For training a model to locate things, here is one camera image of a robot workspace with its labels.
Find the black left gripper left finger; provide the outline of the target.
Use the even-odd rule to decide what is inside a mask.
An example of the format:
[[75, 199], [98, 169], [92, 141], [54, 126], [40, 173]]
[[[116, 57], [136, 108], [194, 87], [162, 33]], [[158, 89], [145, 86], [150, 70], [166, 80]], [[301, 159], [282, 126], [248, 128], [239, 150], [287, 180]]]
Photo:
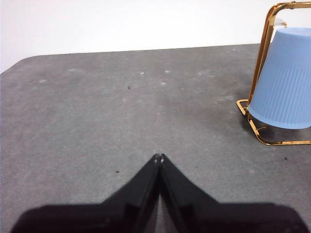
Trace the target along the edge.
[[160, 155], [104, 201], [105, 233], [154, 233], [159, 199]]

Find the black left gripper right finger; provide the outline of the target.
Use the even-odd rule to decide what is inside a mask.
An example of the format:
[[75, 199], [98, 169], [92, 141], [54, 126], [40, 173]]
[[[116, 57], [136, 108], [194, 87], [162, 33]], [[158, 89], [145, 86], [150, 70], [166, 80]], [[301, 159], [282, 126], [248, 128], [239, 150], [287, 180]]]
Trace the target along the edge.
[[160, 194], [165, 213], [178, 233], [200, 231], [196, 207], [218, 201], [192, 183], [165, 155], [160, 155]]

